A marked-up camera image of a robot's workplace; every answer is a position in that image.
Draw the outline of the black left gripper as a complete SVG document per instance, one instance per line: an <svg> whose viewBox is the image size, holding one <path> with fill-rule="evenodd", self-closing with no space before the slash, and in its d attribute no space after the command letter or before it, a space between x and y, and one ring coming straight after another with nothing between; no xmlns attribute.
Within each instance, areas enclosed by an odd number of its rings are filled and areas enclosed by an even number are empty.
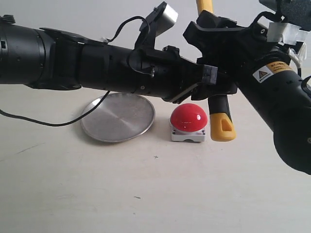
<svg viewBox="0 0 311 233"><path fill-rule="evenodd" d="M218 68L199 65L179 54L179 49L167 46L164 50L140 49L138 61L131 55L131 67L138 74L136 89L133 93L158 97L166 102L205 100L216 95L233 95L238 91L230 76L218 73Z"/></svg>

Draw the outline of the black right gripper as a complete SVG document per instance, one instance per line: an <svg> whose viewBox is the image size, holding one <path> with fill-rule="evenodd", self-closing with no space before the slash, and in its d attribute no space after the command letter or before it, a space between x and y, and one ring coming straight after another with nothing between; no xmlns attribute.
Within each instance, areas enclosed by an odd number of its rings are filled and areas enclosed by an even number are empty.
<svg viewBox="0 0 311 233"><path fill-rule="evenodd" d="M276 73L267 70L269 63L287 63L289 58L275 44L262 48L258 42L262 26L241 27L231 19L203 10L183 33L188 44L201 49L201 60L216 66L219 73L231 77L244 95L289 95L292 92L292 71Z"/></svg>

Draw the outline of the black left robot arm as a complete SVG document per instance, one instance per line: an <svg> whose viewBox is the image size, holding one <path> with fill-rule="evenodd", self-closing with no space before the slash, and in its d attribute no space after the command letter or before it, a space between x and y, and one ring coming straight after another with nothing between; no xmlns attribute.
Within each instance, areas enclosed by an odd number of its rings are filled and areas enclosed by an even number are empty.
<svg viewBox="0 0 311 233"><path fill-rule="evenodd" d="M12 15L3 15L0 82L59 91L85 87L172 103L237 92L216 67L189 61L173 46L156 50L156 27L155 21L143 22L134 48L128 49L66 31L22 27Z"/></svg>

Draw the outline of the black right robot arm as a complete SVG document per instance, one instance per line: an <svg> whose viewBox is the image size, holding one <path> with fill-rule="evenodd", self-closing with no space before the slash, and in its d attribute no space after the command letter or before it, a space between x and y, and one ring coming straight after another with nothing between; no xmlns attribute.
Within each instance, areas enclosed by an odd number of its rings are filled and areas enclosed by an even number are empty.
<svg viewBox="0 0 311 233"><path fill-rule="evenodd" d="M294 170L311 172L311 89L301 77L305 40L311 31L308 0L263 0L250 25L213 14L211 2L197 2L198 18L185 40L216 66L214 86L203 85L192 100L206 99L212 120L231 120L227 96L240 90L273 132L275 149Z"/></svg>

